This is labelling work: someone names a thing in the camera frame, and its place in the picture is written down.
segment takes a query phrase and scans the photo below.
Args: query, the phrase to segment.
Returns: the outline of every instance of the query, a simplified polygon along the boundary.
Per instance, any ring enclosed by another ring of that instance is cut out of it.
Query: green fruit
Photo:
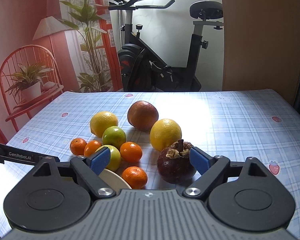
[[[112,145],[118,150],[126,141],[126,133],[118,126],[111,126],[107,128],[102,135],[102,143],[104,145]]]
[[[119,166],[121,164],[121,155],[120,155],[120,152],[118,151],[118,149],[116,149],[112,145],[103,145],[98,150],[100,150],[103,147],[108,147],[110,149],[110,154],[111,154],[110,155],[110,162],[106,166],[106,169],[115,172],[119,168]]]

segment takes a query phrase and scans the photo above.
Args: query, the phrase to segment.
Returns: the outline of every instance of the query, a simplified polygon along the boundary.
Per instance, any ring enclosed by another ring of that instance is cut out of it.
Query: white wall
[[[142,0],[136,5],[163,5],[169,0]],[[133,12],[133,24],[142,24],[141,39],[145,41],[168,65],[186,66],[193,21],[189,8],[201,0],[175,0],[167,9],[139,9]],[[111,12],[115,42],[119,48],[118,14]],[[223,77],[224,31],[213,26],[203,28],[203,40],[208,49],[201,49],[196,70],[201,91],[220,91]]]

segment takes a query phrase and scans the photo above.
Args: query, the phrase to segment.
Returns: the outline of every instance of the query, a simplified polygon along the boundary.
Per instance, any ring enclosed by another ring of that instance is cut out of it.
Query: blue and white checkered tablecloth
[[[175,120],[182,137],[208,154],[232,161],[257,157],[291,192],[296,211],[288,230],[300,238],[300,115],[273,90],[192,93],[71,93],[65,92],[32,118],[8,145],[55,155],[68,161],[70,141],[93,140],[90,118],[111,111],[119,119],[128,141],[143,149],[140,163],[122,162],[117,171],[131,165],[148,174],[146,188],[180,188],[164,182],[157,173],[159,152],[152,149],[149,133],[137,131],[127,121],[129,107],[138,100],[153,104],[159,118]],[[0,165],[0,236],[10,226],[2,210],[7,193],[31,169],[9,163]]]

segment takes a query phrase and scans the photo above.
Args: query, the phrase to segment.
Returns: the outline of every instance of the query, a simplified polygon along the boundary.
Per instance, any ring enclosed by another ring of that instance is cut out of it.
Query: brown panel
[[[300,0],[222,0],[223,90],[271,88],[293,103],[300,77]]]

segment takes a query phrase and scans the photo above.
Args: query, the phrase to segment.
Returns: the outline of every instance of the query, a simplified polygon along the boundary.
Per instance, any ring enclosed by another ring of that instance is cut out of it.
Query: bowl
[[[100,173],[99,177],[116,192],[118,192],[119,189],[121,189],[121,188],[131,189],[129,184],[126,183],[123,180],[123,178],[121,178],[119,175],[115,174],[114,172],[112,172],[110,170],[104,169]]]

